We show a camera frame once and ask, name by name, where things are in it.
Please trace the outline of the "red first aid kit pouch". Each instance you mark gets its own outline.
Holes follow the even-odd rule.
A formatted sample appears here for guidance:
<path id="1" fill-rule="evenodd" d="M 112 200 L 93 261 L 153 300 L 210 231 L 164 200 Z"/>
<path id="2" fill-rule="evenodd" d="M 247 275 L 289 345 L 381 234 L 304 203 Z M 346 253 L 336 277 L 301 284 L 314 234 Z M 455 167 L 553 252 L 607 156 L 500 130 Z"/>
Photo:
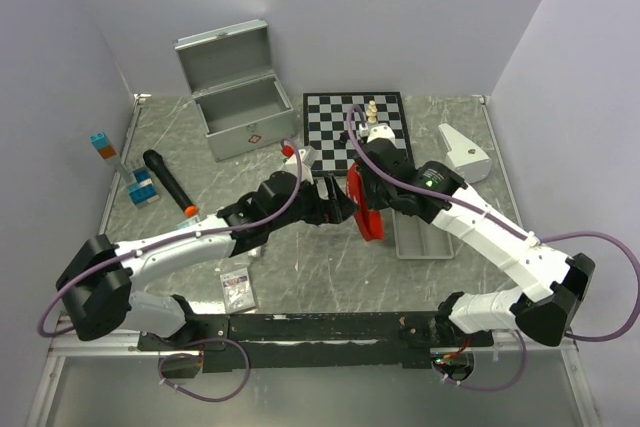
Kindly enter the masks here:
<path id="1" fill-rule="evenodd" d="M 352 164 L 346 177 L 347 196 L 357 204 L 354 219 L 367 242 L 384 239 L 384 225 L 379 211 L 370 210 L 365 196 L 364 184 L 356 162 Z"/>

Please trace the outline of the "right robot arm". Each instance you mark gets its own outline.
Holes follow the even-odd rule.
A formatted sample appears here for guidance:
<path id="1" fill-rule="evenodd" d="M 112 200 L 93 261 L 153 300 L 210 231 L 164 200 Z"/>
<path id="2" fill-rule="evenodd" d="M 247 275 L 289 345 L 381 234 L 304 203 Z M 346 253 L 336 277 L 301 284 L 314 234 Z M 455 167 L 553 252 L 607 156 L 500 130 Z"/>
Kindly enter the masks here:
<path id="1" fill-rule="evenodd" d="M 361 145 L 356 157 L 369 208 L 391 208 L 462 241 L 507 275 L 514 288 L 489 294 L 456 292 L 439 306 L 436 332 L 448 345 L 470 334 L 519 330 L 546 346 L 560 344 L 595 269 L 525 232 L 496 211 L 441 162 L 417 168 L 393 141 Z"/>

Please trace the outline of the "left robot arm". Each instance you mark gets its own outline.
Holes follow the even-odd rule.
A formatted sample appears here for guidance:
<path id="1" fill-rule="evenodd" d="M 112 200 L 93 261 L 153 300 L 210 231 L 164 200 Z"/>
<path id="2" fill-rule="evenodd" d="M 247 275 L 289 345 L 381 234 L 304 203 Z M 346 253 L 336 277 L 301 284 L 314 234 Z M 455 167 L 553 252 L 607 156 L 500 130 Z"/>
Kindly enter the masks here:
<path id="1" fill-rule="evenodd" d="M 87 240 L 56 282 L 64 308 L 81 341 L 119 328 L 156 334 L 176 349 L 193 344 L 197 324 L 188 302 L 146 292 L 151 282 L 208 260 L 238 256 L 267 243 L 290 224 L 341 224 L 357 205 L 333 177 L 321 197 L 313 180 L 278 171 L 258 189 L 202 221 L 155 237 L 112 242 L 100 234 Z"/>

